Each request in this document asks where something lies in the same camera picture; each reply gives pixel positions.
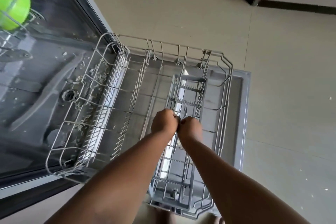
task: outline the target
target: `hand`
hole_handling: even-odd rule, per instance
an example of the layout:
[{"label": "hand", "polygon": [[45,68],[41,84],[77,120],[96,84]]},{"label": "hand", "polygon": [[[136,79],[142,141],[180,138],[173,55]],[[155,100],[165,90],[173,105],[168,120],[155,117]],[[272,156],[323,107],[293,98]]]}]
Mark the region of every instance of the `hand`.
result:
[{"label": "hand", "polygon": [[202,124],[196,118],[189,116],[181,120],[177,134],[182,146],[183,144],[193,140],[202,142],[202,130]]},{"label": "hand", "polygon": [[180,117],[173,110],[163,109],[154,117],[152,123],[152,133],[164,132],[171,139],[180,123]]}]

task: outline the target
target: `green cup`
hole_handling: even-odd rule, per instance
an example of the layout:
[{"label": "green cup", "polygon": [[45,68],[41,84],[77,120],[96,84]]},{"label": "green cup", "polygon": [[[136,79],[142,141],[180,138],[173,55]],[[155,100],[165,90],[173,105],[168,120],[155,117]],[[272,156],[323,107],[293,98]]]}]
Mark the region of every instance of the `green cup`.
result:
[{"label": "green cup", "polygon": [[23,24],[29,14],[29,10],[30,0],[0,0],[0,29],[9,31],[19,27],[19,24],[11,20],[3,12]]}]

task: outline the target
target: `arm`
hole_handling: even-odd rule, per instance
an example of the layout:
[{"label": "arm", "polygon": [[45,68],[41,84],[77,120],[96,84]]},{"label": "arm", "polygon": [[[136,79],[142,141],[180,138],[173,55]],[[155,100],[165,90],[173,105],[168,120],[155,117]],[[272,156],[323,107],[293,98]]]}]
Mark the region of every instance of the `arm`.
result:
[{"label": "arm", "polygon": [[132,223],[178,124],[172,110],[158,112],[152,133],[95,175],[46,224]]},{"label": "arm", "polygon": [[202,125],[197,119],[182,120],[178,136],[226,224],[308,223],[265,187],[225,163],[202,144]]}]

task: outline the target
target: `grout line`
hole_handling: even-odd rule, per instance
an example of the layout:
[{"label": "grout line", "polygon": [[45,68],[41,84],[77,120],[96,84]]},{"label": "grout line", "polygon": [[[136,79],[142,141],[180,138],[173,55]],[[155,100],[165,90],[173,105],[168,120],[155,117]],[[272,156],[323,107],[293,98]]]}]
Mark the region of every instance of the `grout line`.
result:
[{"label": "grout line", "polygon": [[251,10],[251,15],[250,15],[249,33],[248,33],[248,35],[247,35],[247,43],[246,43],[246,51],[245,51],[245,61],[244,61],[244,69],[243,69],[243,70],[245,70],[246,56],[247,56],[247,47],[249,46],[249,38],[250,38],[250,28],[251,28],[251,21],[252,21],[252,13],[253,13],[253,9]]},{"label": "grout line", "polygon": [[250,141],[253,141],[253,142],[258,142],[258,143],[263,143],[263,144],[271,145],[271,146],[278,147],[278,148],[281,148],[281,149],[284,149],[284,150],[294,151],[294,152],[297,152],[297,153],[301,153],[301,154],[304,154],[304,155],[309,155],[309,156],[315,157],[315,158],[321,158],[321,159],[324,159],[324,160],[336,163],[336,161],[334,161],[332,159],[323,158],[323,157],[320,157],[320,156],[315,156],[315,155],[312,155],[312,154],[310,154],[308,152],[292,150],[292,149],[288,149],[288,148],[285,148],[285,147],[281,147],[281,146],[277,146],[277,145],[274,145],[274,144],[270,144],[270,143],[266,143],[266,142],[262,142],[262,141],[258,141],[258,140],[254,140],[254,139],[249,139],[249,138],[246,138],[245,140],[250,140]]}]

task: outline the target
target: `open dishwasher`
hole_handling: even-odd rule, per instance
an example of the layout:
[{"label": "open dishwasher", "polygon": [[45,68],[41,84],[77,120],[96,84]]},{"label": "open dishwasher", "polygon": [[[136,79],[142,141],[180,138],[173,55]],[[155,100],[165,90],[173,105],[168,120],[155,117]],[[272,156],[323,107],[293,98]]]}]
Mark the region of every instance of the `open dishwasher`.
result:
[{"label": "open dishwasher", "polygon": [[[112,33],[92,0],[31,0],[26,21],[11,20],[19,26],[0,31],[0,144],[8,163],[0,195],[18,184],[13,174],[34,173],[20,184],[85,183],[150,133],[163,108],[199,119],[204,143],[241,171],[250,74],[234,70],[224,53]],[[148,194],[150,205],[187,218],[219,215],[177,135]]]}]

